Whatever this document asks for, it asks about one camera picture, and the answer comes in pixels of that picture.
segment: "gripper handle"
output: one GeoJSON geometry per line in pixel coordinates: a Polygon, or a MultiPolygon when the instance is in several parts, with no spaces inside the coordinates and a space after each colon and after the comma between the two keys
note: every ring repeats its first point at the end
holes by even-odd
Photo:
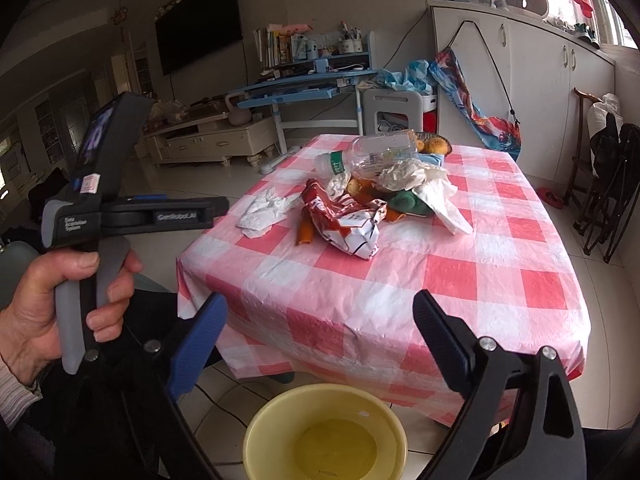
{"type": "Polygon", "coordinates": [[[98,349],[94,333],[86,325],[86,315],[107,303],[107,287],[120,272],[129,252],[129,241],[123,236],[104,238],[97,249],[100,266],[92,277],[80,282],[67,280],[55,290],[62,367],[72,375],[78,371],[85,354],[98,349]]]}

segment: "red slipper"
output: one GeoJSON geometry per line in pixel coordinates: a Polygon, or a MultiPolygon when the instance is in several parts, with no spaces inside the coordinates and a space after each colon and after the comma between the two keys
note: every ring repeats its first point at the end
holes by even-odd
{"type": "Polygon", "coordinates": [[[536,190],[536,194],[540,197],[540,200],[552,205],[556,209],[562,209],[564,207],[562,199],[558,198],[554,192],[547,187],[539,187],[536,190]]]}

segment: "human hand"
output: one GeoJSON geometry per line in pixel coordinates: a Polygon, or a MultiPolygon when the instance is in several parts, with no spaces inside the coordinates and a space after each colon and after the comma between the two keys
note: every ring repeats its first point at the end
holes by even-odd
{"type": "MultiPolygon", "coordinates": [[[[27,268],[11,304],[0,312],[0,356],[22,384],[32,384],[47,363],[62,357],[55,286],[92,276],[99,260],[98,253],[60,249],[40,256],[27,268]]],[[[116,339],[122,332],[122,316],[134,291],[132,272],[141,270],[142,263],[129,251],[118,277],[107,288],[110,303],[87,314],[87,326],[97,342],[116,339]]]]}

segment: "striped sleeve cuff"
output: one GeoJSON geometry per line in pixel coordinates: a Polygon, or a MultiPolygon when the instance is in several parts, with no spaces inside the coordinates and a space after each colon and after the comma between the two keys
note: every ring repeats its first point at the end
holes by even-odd
{"type": "Polygon", "coordinates": [[[0,415],[4,423],[12,430],[15,423],[37,400],[42,398],[40,387],[27,388],[20,384],[9,367],[0,359],[0,415]]]}

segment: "green bottle label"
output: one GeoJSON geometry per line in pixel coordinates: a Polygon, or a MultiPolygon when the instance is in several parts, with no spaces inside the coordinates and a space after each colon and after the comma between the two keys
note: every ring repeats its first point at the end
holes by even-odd
{"type": "Polygon", "coordinates": [[[331,161],[331,169],[335,174],[344,172],[344,164],[342,163],[342,152],[331,152],[329,160],[331,161]]]}

